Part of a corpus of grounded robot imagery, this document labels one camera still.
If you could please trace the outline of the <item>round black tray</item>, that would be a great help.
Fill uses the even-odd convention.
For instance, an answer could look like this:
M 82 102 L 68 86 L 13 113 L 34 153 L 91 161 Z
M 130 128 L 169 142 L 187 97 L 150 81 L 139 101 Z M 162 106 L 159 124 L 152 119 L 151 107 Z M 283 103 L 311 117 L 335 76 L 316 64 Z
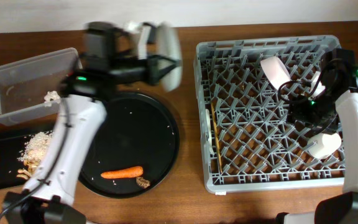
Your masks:
M 161 102 L 136 92 L 117 94 L 96 133 L 80 172 L 80 182 L 98 195 L 131 198 L 157 186 L 172 169 L 180 148 L 175 118 Z M 141 166 L 145 189 L 135 178 L 104 179 L 103 172 Z

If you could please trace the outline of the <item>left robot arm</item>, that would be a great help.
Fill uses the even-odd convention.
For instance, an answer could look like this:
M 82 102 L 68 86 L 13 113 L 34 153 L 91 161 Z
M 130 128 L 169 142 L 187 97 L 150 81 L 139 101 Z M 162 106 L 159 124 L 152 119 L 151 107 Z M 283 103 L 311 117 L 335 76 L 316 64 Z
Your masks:
M 4 198 L 0 218 L 9 223 L 86 223 L 73 202 L 90 145 L 106 119 L 105 102 L 121 84 L 160 84 L 172 91 L 181 83 L 180 41 L 165 22 L 125 28 L 90 22 L 84 43 L 85 66 L 74 62 L 59 86 L 60 111 L 46 156 L 22 192 Z

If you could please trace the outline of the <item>white plastic fork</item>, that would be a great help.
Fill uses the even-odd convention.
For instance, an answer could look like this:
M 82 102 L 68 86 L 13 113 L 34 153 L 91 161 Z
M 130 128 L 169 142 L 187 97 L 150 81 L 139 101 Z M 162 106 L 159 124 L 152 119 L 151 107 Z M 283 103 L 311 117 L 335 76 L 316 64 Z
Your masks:
M 208 147 L 209 147 L 209 153 L 211 155 L 214 154 L 213 151 L 213 144 L 212 144 L 212 135 L 211 135 L 211 118 L 209 114 L 209 109 L 205 109 L 206 113 L 206 123 L 207 123 L 207 140 L 208 140 Z

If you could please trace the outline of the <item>white label sticker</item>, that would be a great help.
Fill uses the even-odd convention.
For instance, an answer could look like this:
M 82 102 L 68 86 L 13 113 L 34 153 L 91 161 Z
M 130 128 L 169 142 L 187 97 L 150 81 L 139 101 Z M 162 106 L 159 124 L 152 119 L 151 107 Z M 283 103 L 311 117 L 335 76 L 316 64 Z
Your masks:
M 226 195 L 227 193 L 226 193 L 226 191 L 218 191 L 218 192 L 215 192 L 214 194 L 223 196 L 223 195 Z

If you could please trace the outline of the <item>white bowl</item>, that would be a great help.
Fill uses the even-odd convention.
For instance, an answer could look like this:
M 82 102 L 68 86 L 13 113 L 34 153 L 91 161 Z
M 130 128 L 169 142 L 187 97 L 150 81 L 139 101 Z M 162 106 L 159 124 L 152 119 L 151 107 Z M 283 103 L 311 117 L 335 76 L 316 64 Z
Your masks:
M 273 56 L 261 60 L 260 66 L 270 84 L 276 90 L 278 90 L 282 84 L 290 81 L 290 74 L 278 57 Z

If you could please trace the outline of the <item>rice and food scraps pile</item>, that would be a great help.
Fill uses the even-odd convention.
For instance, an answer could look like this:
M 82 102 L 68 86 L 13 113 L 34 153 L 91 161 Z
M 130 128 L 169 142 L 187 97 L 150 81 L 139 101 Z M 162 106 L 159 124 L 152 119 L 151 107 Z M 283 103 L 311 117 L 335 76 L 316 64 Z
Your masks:
M 24 149 L 19 152 L 17 160 L 22 167 L 17 170 L 16 177 L 29 180 L 45 157 L 53 131 L 39 132 L 25 137 Z

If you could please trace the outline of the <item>white tissue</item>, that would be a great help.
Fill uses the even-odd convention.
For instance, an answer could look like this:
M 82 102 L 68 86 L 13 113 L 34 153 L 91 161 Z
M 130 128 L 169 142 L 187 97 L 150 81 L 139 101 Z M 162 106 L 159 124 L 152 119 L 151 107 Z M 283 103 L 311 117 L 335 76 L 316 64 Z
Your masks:
M 48 91 L 47 94 L 44 96 L 45 102 L 59 100 L 60 96 L 58 95 L 57 91 Z

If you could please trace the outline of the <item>wooden chopstick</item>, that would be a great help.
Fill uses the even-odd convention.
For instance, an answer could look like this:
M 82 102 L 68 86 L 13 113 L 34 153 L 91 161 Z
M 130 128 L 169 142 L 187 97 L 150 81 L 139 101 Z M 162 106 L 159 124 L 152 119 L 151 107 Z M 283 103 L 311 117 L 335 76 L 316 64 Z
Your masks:
M 215 138 L 215 144 L 216 144 L 216 152 L 217 152 L 217 158 L 218 158 L 218 166 L 219 171 L 222 174 L 223 167 L 222 167 L 222 161 L 221 161 L 221 151 L 220 151 L 220 145 L 219 145 L 219 136 L 218 136 L 218 129 L 216 124 L 216 116 L 215 116 L 215 109 L 214 104 L 211 102 L 211 113 L 213 117 L 213 128 L 214 128 L 214 138 Z

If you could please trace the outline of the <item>clear plastic bin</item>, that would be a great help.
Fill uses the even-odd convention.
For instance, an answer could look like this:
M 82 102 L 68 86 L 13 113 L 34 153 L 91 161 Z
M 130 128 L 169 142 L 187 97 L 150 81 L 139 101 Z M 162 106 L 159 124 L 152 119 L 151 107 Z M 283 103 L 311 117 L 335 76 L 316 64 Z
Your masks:
M 78 59 L 67 48 L 0 66 L 0 123 L 12 126 L 59 111 L 60 100 L 45 102 L 48 91 L 57 91 Z

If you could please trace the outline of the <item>black rectangular tray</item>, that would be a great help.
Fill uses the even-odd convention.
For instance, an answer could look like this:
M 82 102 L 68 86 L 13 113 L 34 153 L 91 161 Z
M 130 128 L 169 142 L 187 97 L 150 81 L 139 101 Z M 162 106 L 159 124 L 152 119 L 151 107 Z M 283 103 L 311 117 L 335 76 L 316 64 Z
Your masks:
M 32 135 L 52 130 L 53 124 L 42 124 L 0 133 L 0 189 L 25 183 L 25 179 L 17 176 L 17 170 L 24 168 L 24 164 L 18 158 L 25 149 L 25 143 Z

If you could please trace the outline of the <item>grey dishwasher rack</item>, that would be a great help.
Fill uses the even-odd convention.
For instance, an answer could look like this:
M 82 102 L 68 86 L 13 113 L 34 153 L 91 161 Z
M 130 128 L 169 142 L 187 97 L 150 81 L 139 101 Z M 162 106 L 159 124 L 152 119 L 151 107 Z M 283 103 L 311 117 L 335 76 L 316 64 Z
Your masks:
M 204 185 L 208 192 L 248 192 L 342 185 L 344 150 L 325 159 L 309 154 L 311 129 L 287 123 L 289 99 L 307 90 L 321 58 L 340 47 L 333 35 L 202 42 L 196 46 L 195 88 L 201 129 Z M 290 81 L 276 90 L 260 61 L 278 57 Z M 223 172 L 219 171 L 211 102 Z M 209 153 L 209 109 L 214 154 Z

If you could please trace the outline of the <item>cream white cup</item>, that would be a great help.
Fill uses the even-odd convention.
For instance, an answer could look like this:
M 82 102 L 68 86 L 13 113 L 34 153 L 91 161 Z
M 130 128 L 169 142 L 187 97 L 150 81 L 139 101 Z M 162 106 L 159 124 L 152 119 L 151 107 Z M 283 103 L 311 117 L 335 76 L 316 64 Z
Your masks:
M 319 133 L 308 140 L 310 155 L 316 159 L 325 159 L 341 147 L 342 139 L 338 133 Z

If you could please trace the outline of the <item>orange carrot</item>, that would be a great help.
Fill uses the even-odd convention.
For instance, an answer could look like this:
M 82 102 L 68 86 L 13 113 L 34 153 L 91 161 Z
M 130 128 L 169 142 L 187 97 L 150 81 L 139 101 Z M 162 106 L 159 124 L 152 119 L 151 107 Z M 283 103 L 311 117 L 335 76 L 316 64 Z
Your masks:
M 140 177 L 144 173 L 141 166 L 130 167 L 121 170 L 112 170 L 101 173 L 101 177 L 104 179 L 127 179 Z

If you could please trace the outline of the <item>brown food scrap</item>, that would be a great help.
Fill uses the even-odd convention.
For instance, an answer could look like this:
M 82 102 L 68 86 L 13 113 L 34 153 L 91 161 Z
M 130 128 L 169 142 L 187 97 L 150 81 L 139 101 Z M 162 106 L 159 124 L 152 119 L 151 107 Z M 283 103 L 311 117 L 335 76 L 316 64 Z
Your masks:
M 144 179 L 143 177 L 137 177 L 135 180 L 136 184 L 143 189 L 150 187 L 150 181 Z

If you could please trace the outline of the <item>grey plate with food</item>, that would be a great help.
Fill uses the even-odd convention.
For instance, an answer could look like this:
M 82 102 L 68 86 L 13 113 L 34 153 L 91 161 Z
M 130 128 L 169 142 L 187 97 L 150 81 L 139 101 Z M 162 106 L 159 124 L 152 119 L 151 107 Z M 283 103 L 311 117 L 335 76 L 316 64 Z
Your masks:
M 166 22 L 161 23 L 157 27 L 157 54 L 181 60 L 180 75 L 182 78 L 183 60 L 181 55 L 180 41 L 178 39 L 176 30 Z M 160 60 L 158 63 L 158 67 L 160 68 L 162 65 L 174 64 L 166 60 Z M 161 82 L 163 89 L 165 91 L 173 91 L 177 89 L 181 84 L 181 78 L 179 83 Z

